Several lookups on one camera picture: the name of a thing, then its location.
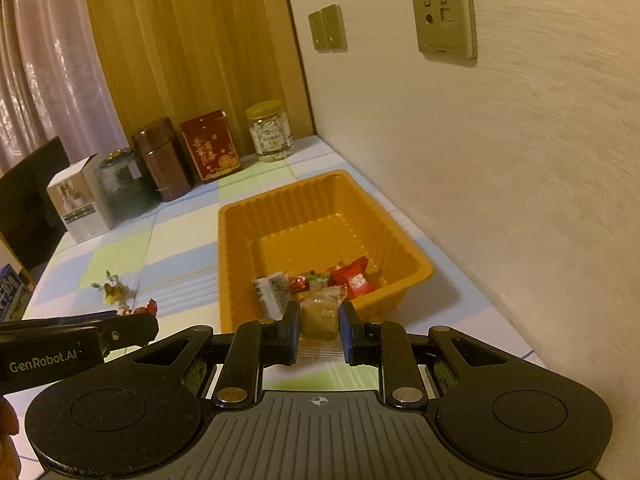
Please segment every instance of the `pink curtain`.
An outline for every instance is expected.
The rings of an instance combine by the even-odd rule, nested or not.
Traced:
[[[0,6],[0,173],[55,136],[71,162],[127,146],[85,0]]]

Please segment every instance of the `yellow plastic bin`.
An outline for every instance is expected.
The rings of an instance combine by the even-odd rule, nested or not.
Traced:
[[[353,300],[364,319],[395,308],[433,274],[428,257],[344,170],[224,206],[219,226],[223,332],[263,317],[252,280],[278,270],[295,276],[365,254],[379,288]]]

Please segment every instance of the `yellow jar lid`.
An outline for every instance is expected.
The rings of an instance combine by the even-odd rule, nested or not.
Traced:
[[[270,99],[269,101],[262,101],[261,103],[248,107],[245,113],[247,119],[256,121],[283,111],[284,104],[282,104],[280,99]]]

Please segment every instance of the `curtain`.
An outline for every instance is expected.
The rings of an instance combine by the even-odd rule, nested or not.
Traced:
[[[0,174],[59,136],[71,162],[127,145],[85,0],[0,0]]]
[[[95,43],[127,136],[222,108],[241,154],[244,110],[284,99],[263,0],[87,0]],[[294,136],[311,131],[293,130]]]

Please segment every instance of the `checkered tablecloth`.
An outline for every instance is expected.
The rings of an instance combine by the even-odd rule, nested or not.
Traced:
[[[108,269],[119,274],[142,306],[158,302],[160,332],[169,336],[195,324],[220,330],[218,311],[218,211],[222,205],[274,189],[315,174],[342,168],[374,196],[386,211],[429,255],[436,272],[409,290],[390,319],[408,332],[426,333],[432,325],[449,325],[507,352],[542,364],[530,346],[501,316],[471,281],[402,212],[319,137],[296,142],[296,152],[281,162],[263,164],[255,157],[244,169],[211,184],[199,186],[171,203],[163,203],[135,220],[82,244],[66,234],[38,284],[26,317],[69,316],[109,310],[92,282]],[[126,349],[114,352],[114,358]],[[374,368],[351,368],[339,362],[339,348],[302,347],[292,369],[265,370],[264,386],[293,389],[353,389],[377,385]],[[43,388],[7,396],[20,424],[34,396]],[[42,471],[24,432],[15,438],[29,480]]]

